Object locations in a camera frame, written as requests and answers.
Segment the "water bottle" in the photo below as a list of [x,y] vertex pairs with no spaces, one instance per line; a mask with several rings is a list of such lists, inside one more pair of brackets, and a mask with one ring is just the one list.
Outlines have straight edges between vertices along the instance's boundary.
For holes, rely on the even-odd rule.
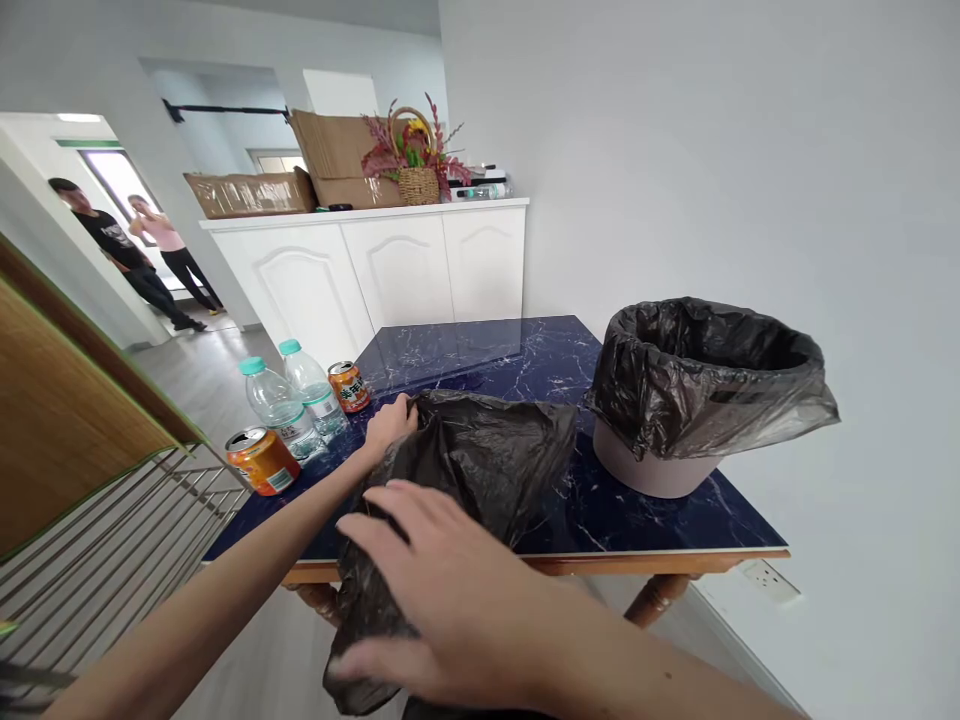
[[247,402],[297,460],[305,460],[324,449],[323,438],[313,425],[313,416],[303,405],[300,393],[290,383],[267,367],[261,357],[240,363],[240,372],[247,377]]
[[484,183],[473,187],[453,188],[454,200],[502,200],[513,197],[513,187],[508,183]]
[[307,355],[297,340],[280,343],[283,368],[294,390],[303,395],[303,404],[313,414],[314,425],[328,440],[347,427],[347,416],[327,382],[327,374],[312,357]]

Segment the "hand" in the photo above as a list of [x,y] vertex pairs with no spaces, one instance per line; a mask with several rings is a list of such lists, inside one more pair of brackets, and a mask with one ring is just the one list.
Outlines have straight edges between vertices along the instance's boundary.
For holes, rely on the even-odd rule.
[[377,414],[367,423],[367,438],[363,446],[377,456],[378,462],[394,441],[417,429],[417,406],[411,407],[408,414],[409,400],[409,395],[400,393],[392,403],[377,410]]
[[343,679],[372,677],[446,705],[555,710],[567,673],[576,672],[576,633],[606,623],[630,627],[582,591],[531,570],[469,518],[452,498],[403,480],[364,493],[403,528],[350,514],[337,529],[383,573],[421,639],[368,638],[330,669]]

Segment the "bottle label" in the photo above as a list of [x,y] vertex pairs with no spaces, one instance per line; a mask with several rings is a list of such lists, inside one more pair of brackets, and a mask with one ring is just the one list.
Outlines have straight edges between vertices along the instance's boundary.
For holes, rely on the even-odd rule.
[[317,417],[326,417],[337,409],[338,403],[336,398],[333,397],[333,390],[331,390],[319,400],[312,400],[306,405],[313,410]]
[[292,482],[293,475],[286,468],[282,468],[280,472],[267,478],[267,484],[277,492],[283,492],[284,488]]
[[285,425],[271,425],[270,429],[276,430],[284,444],[289,445],[313,430],[313,422],[310,420],[306,408],[304,408],[292,421]]

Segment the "flower basket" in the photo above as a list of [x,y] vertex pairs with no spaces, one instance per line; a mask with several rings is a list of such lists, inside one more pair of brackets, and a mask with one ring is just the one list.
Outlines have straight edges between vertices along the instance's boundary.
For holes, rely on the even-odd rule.
[[[393,110],[390,103],[386,120],[363,116],[376,146],[364,155],[361,162],[366,177],[389,178],[397,183],[400,201],[404,205],[431,205],[441,198],[450,199],[448,175],[470,184],[470,170],[457,158],[448,157],[445,143],[457,134],[462,123],[450,136],[444,138],[437,115],[437,106],[426,95],[433,112],[433,127],[412,107]],[[414,119],[400,122],[401,115]]]
[[[397,108],[397,111],[390,116],[387,127],[395,128],[397,119],[403,113],[415,115],[423,123],[427,131],[427,138],[430,141],[430,152],[436,153],[437,139],[427,124],[427,119],[412,107]],[[403,148],[398,145],[400,138],[396,133],[391,133],[390,138],[398,154],[403,153]],[[404,205],[433,205],[440,202],[440,183],[437,182],[437,170],[432,167],[402,167],[399,169],[400,177],[397,184],[400,186],[400,199]]]
[[440,202],[440,183],[433,168],[400,168],[400,199],[404,205],[433,205]]

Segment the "electrical outlet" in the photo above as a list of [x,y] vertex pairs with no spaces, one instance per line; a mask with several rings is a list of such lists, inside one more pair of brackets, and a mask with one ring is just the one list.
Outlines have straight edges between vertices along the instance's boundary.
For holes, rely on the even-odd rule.
[[800,591],[766,560],[746,562],[740,572],[777,605],[788,605],[800,597]]

